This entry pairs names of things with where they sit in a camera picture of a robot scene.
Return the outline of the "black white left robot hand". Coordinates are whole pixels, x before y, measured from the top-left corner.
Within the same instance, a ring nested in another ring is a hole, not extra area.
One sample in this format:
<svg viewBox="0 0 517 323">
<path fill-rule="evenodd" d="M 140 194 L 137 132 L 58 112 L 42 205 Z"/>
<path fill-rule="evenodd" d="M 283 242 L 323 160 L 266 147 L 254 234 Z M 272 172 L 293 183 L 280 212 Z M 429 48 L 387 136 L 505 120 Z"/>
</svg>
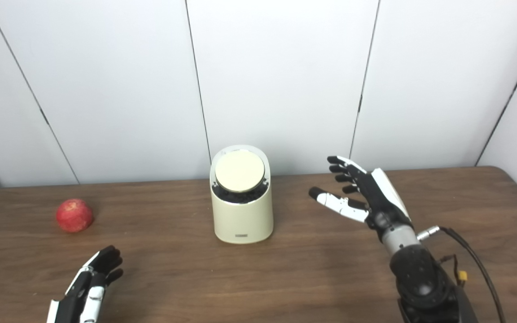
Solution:
<svg viewBox="0 0 517 323">
<path fill-rule="evenodd" d="M 78 270 L 63 299 L 50 302 L 48 323 L 96 323 L 106 290 L 123 276 L 121 252 L 113 245 L 101 249 Z"/>
</svg>

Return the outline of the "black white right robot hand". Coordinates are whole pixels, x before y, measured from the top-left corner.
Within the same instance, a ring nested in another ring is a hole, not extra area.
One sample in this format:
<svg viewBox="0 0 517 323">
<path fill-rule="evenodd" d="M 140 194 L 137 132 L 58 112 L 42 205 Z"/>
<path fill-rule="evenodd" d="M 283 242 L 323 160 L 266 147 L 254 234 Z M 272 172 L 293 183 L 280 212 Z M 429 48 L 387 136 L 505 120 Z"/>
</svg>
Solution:
<svg viewBox="0 0 517 323">
<path fill-rule="evenodd" d="M 336 174 L 335 180 L 348 183 L 342 191 L 359 193 L 365 200 L 337 196 L 318 187 L 308 191 L 312 199 L 343 217 L 365 223 L 379 238 L 392 227 L 413 227 L 402 199 L 382 169 L 368 172 L 342 156 L 329 156 L 328 162 L 331 164 L 329 170 Z"/>
</svg>

